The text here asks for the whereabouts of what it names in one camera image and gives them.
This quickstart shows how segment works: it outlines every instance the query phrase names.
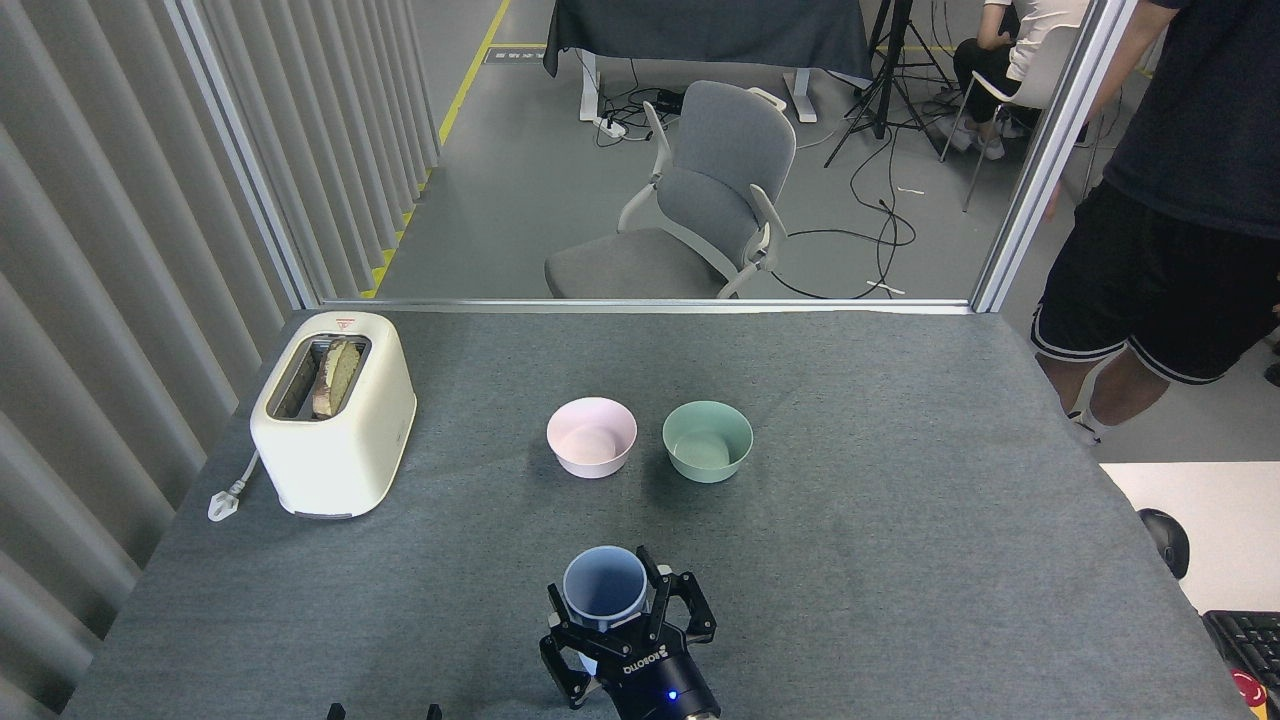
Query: power strip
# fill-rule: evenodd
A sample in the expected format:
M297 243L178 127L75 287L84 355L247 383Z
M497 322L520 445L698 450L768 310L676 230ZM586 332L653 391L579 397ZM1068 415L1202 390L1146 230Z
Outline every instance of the power strip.
M607 136L609 136L609 137L612 137L614 140L617 140L617 138L620 138L620 137L622 137L622 136L625 136L627 133L627 128L622 127L621 124L618 124L618 123L616 123L613 120L608 120L608 124L605 124L605 119L604 118L595 118L591 122L595 123L595 127L600 128L600 132L603 132L604 135L607 135Z

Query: green bowl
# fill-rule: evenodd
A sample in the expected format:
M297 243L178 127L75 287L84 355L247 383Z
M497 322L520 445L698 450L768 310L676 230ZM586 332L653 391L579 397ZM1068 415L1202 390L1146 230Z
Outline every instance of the green bowl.
M662 443L671 464L695 483L730 478L754 439L751 423L741 413L713 400L681 405L662 424Z

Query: pink bowl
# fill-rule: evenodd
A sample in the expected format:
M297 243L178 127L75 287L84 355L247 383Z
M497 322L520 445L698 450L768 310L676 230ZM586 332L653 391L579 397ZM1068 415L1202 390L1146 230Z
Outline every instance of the pink bowl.
M617 473L636 442L636 419L607 397L581 397L561 406L547 423L547 443L579 478Z

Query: keyboard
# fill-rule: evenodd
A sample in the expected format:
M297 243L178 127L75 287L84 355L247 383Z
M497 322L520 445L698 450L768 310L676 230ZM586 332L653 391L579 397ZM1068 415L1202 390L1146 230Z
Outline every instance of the keyboard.
M1262 683L1280 717L1280 612L1211 610L1203 619L1226 662Z

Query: white shirt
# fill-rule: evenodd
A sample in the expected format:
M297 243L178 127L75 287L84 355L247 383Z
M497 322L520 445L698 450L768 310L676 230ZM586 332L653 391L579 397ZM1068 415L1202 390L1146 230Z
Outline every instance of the white shirt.
M987 5L1012 4L1021 20L1018 42L1009 50L1009 79L1021 82L1027 77L1032 56L1039 50L1048 31L1057 26L1079 27L1088 0L986 0Z

